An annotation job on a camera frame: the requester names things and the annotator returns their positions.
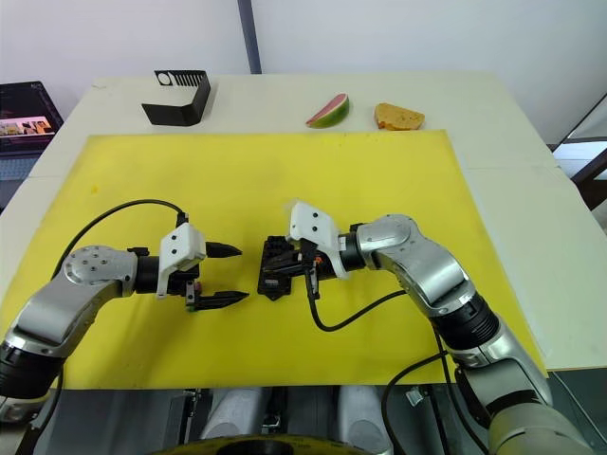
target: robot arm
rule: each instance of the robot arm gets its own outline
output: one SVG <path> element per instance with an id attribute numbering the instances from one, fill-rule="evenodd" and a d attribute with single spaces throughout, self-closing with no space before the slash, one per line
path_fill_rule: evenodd
<path id="1" fill-rule="evenodd" d="M 347 278 L 350 270 L 365 266 L 395 274 L 457 363 L 455 376 L 469 411 L 489 428 L 490 453 L 592 453 L 577 430 L 550 408 L 542 372 L 506 323 L 490 310 L 462 266 L 424 237 L 414 220 L 386 215 L 339 234 L 326 213 L 298 202 L 287 239 L 299 240 L 301 252 L 266 258 L 260 287 L 288 270 L 310 277 L 310 294 L 317 299 L 318 280 L 324 278 Z M 299 261 L 303 272 L 285 258 Z M 271 291 L 272 297 L 279 295 Z"/>
<path id="2" fill-rule="evenodd" d="M 205 258 L 239 254 L 233 246 L 205 242 L 189 223 L 162 239 L 159 256 L 149 256 L 144 247 L 117 251 L 87 246 L 73 251 L 11 324 L 0 346 L 0 395 L 44 397 L 101 307 L 111 299 L 134 292 L 156 293 L 160 299 L 180 295 L 190 311 L 222 308 L 243 299 L 248 294 L 240 291 L 202 296 L 195 281 L 200 275 L 198 264 Z"/>

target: laptop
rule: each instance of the laptop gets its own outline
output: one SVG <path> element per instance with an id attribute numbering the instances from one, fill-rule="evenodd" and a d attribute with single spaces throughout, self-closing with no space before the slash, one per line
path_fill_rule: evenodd
<path id="1" fill-rule="evenodd" d="M 0 84 L 0 209 L 63 123 L 41 82 Z"/>

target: laptop screen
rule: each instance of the laptop screen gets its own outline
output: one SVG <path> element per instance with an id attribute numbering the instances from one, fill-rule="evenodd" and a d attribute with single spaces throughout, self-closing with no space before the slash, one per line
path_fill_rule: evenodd
<path id="1" fill-rule="evenodd" d="M 63 123 L 41 82 L 0 84 L 0 159 L 40 155 Z"/>

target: bread slice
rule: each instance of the bread slice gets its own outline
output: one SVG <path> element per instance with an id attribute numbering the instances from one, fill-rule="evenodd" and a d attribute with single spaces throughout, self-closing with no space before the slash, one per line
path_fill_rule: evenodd
<path id="1" fill-rule="evenodd" d="M 376 106 L 375 118 L 379 129 L 391 131 L 417 130 L 424 122 L 423 114 L 403 107 L 381 102 Z"/>

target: green watermelon rind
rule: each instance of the green watermelon rind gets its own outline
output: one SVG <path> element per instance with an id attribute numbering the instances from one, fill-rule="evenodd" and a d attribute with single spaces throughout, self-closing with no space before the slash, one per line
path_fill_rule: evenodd
<path id="1" fill-rule="evenodd" d="M 335 110 L 331 111 L 324 117 L 321 117 L 312 123 L 310 123 L 310 128 L 328 128 L 330 126 L 335 126 L 340 123 L 348 113 L 350 112 L 350 98 L 346 98 L 345 101 Z"/>

